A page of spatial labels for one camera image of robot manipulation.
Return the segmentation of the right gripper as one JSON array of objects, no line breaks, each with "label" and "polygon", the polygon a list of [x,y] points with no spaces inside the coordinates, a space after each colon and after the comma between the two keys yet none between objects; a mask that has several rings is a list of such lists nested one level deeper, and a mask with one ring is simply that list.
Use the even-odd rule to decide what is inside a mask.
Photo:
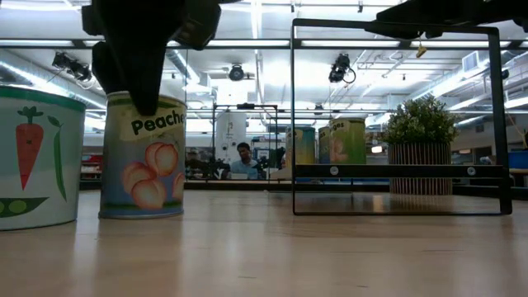
[{"label": "right gripper", "polygon": [[500,21],[527,23],[526,0],[420,0],[403,2],[376,14],[374,22],[391,23],[390,29],[369,32],[396,39],[414,39],[422,32],[402,28],[402,24],[434,26],[474,26]]}]

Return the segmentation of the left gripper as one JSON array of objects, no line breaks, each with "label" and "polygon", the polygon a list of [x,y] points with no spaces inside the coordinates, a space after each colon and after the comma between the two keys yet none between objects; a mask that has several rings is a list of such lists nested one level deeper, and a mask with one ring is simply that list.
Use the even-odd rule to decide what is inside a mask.
[{"label": "left gripper", "polygon": [[[182,24],[184,0],[92,0],[83,6],[82,28],[101,35],[92,47],[92,73],[105,94],[129,92],[142,116],[154,116],[163,70],[163,46]],[[135,41],[142,47],[131,46]],[[119,55],[120,73],[111,49]]]}]

